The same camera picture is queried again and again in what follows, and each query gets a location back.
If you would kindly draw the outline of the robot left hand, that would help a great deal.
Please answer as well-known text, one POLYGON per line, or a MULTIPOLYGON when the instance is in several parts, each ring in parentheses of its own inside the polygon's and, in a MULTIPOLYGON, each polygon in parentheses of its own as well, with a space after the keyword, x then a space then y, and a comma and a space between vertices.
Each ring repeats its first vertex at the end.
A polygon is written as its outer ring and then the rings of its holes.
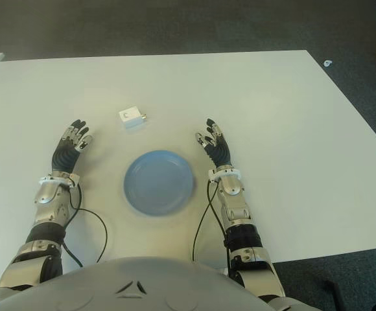
POLYGON ((72 173, 81 153, 91 144, 86 122, 80 119, 71 123, 61 136, 51 159, 52 171, 72 173))

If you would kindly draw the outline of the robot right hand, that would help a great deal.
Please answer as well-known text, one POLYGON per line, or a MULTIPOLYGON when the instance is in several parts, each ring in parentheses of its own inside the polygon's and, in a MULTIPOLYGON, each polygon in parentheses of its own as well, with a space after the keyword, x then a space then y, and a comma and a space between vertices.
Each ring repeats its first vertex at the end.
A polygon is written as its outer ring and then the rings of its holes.
POLYGON ((228 143, 220 126, 213 120, 206 120, 206 130, 209 135, 195 133, 197 143, 204 149, 216 168, 233 166, 228 143))

